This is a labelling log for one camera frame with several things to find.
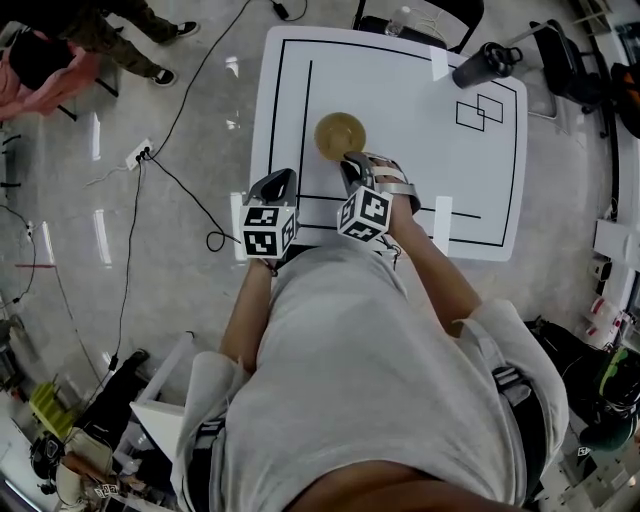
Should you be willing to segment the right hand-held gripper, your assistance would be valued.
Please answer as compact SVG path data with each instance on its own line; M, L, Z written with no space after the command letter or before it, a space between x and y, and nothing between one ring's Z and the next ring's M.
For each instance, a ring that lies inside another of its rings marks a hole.
M346 192L351 193L337 212L337 232L344 237L368 243L386 234L396 196L409 199L413 214L421 208L413 184L375 183L372 163L364 152L346 152L340 172Z

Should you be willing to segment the person's right hand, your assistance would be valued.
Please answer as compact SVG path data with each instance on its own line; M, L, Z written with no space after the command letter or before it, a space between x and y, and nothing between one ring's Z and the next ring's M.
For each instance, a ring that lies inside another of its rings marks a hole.
M375 189L378 192L405 196L409 200L411 212L416 214L421 209L417 189L400 166L395 161L380 156L372 157L370 162Z

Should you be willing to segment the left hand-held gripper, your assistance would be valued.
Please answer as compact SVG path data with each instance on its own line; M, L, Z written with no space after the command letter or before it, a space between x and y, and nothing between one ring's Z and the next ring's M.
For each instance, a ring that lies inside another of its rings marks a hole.
M293 205L297 185L297 173L281 169L254 183L245 203ZM239 221L248 259L283 259L297 235L297 209L291 206L243 205Z

